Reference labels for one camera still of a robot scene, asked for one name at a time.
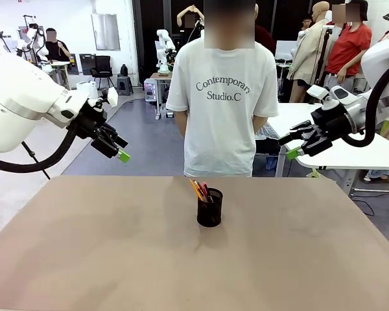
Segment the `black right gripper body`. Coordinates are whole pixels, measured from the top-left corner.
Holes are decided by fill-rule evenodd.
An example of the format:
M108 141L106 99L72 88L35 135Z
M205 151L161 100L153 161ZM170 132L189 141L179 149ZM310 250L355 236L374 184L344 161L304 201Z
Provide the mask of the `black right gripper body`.
M352 132L348 111L343 105L324 110L324 106L314 110L311 117L316 126L316 135L311 142L333 142Z

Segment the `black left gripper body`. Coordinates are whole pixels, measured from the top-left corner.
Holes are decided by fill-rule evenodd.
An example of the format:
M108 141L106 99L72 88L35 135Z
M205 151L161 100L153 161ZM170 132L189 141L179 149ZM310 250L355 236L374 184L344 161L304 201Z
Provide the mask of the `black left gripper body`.
M71 129L74 134L81 138L106 139L106 118L107 113L103 109L106 99L88 99L81 107L77 117L71 122Z

